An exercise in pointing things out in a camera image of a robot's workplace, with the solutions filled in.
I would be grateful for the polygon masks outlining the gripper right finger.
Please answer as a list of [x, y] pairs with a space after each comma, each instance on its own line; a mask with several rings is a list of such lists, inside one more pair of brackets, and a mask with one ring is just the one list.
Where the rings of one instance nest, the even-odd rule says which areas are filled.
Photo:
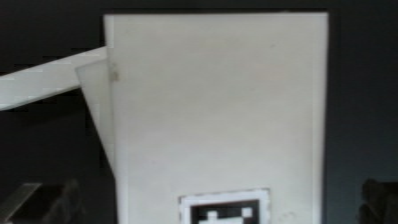
[[368, 179], [361, 189], [359, 224], [398, 224], [398, 182]]

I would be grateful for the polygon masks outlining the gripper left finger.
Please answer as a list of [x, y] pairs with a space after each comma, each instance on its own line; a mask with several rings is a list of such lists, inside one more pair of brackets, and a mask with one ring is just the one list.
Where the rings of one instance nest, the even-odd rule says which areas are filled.
[[0, 224], [83, 224], [83, 213], [75, 180], [25, 183], [0, 204]]

